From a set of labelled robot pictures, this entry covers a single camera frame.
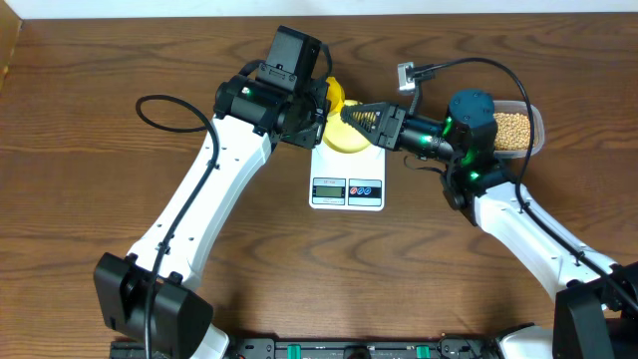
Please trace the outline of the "yellow measuring scoop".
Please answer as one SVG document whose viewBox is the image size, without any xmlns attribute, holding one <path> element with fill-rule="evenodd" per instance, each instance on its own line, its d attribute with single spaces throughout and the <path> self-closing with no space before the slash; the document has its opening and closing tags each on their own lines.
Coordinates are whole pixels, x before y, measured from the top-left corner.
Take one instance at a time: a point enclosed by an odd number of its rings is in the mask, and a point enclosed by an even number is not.
<svg viewBox="0 0 638 359">
<path fill-rule="evenodd" d="M 363 104 L 356 100 L 348 100 L 346 98 L 345 90 L 340 85 L 340 83 L 336 80 L 335 77 L 329 77 L 327 80 L 327 84 L 328 84 L 327 100 L 330 102 L 328 115 L 331 112 L 335 112 L 335 111 L 339 111 L 341 113 L 341 110 L 344 106 L 353 106 L 353 105 Z"/>
</svg>

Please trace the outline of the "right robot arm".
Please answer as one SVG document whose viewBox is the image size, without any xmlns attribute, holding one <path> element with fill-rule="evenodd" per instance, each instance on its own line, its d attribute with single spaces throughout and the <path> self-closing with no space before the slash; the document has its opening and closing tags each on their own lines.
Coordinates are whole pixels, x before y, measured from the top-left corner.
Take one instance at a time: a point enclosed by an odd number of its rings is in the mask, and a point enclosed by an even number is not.
<svg viewBox="0 0 638 359">
<path fill-rule="evenodd" d="M 552 329 L 508 329 L 485 357 L 636 357 L 637 266 L 597 252 L 531 197 L 495 154 L 491 95 L 456 93 L 441 122 L 390 103 L 344 106 L 340 116 L 379 148 L 444 164 L 439 174 L 449 206 L 505 245 L 552 299 Z"/>
</svg>

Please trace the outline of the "white digital kitchen scale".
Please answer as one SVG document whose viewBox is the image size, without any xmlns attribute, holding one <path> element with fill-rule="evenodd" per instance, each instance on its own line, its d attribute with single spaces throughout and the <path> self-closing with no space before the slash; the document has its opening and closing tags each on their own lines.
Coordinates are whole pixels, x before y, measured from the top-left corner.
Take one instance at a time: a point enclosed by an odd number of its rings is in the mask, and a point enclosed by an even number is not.
<svg viewBox="0 0 638 359">
<path fill-rule="evenodd" d="M 381 211 L 385 184 L 386 154 L 378 147 L 343 154 L 321 144 L 312 151 L 308 202 L 314 209 Z"/>
</svg>

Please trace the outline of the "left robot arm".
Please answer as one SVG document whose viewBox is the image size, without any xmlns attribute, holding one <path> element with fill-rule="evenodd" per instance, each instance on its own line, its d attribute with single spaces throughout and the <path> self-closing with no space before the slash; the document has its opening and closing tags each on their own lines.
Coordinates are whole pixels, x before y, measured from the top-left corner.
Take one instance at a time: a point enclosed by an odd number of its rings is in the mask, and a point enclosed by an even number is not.
<svg viewBox="0 0 638 359">
<path fill-rule="evenodd" d="M 327 75 L 312 74 L 318 57 L 329 55 L 320 40 L 281 26 L 266 59 L 219 85 L 211 117 L 164 97 L 201 120 L 204 142 L 156 222 L 125 256 L 104 253 L 94 271 L 106 326 L 139 344 L 132 357 L 224 355 L 229 337 L 195 291 L 230 212 L 276 146 L 320 144 L 329 85 Z"/>
</svg>

